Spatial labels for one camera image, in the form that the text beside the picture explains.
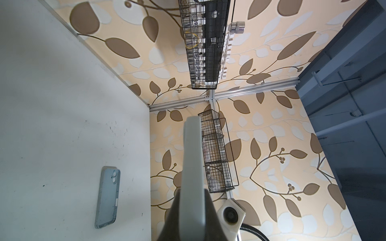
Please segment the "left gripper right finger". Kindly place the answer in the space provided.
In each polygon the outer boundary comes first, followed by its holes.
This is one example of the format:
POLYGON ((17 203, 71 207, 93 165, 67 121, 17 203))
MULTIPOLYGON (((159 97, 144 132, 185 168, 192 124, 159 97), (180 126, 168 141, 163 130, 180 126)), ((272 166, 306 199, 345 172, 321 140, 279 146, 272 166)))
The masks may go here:
POLYGON ((210 193, 204 189, 205 194, 205 241, 227 241, 222 226, 214 208, 210 193))

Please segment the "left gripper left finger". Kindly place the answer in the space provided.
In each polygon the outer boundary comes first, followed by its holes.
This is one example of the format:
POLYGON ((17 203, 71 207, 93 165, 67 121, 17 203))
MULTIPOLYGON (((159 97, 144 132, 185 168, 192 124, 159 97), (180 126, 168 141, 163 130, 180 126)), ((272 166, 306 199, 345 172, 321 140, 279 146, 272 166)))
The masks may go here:
POLYGON ((174 201, 168 212, 164 227, 158 237, 158 241, 180 241, 179 231, 179 208, 180 208, 181 190, 178 189, 174 201))

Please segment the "black smartphone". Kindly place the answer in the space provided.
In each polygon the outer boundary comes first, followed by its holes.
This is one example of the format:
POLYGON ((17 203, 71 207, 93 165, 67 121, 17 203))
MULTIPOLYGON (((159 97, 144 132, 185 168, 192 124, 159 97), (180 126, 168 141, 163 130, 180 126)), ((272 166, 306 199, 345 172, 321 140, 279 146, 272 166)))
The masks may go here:
POLYGON ((201 118, 188 117, 184 123, 184 161, 179 207, 182 241, 205 239, 205 192, 201 118))

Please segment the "light blue phone case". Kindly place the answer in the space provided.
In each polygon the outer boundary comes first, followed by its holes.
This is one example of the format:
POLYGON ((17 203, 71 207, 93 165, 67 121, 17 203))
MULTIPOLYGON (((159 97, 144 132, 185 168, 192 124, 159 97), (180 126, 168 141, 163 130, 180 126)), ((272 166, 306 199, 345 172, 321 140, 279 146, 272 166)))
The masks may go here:
POLYGON ((116 220, 120 174, 120 170, 117 167, 104 166, 102 168, 94 222, 96 229, 109 226, 116 220))

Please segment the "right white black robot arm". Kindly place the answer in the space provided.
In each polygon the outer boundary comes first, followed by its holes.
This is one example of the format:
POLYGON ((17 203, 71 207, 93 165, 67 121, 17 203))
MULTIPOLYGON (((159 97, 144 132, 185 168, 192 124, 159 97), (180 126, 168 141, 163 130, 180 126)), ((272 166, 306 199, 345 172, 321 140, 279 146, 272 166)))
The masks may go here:
POLYGON ((264 235, 260 230, 258 230, 257 228, 255 228, 253 226, 242 223, 240 230, 246 231, 248 233, 251 233, 251 234, 257 236, 261 241, 269 241, 269 239, 267 238, 266 235, 264 235))

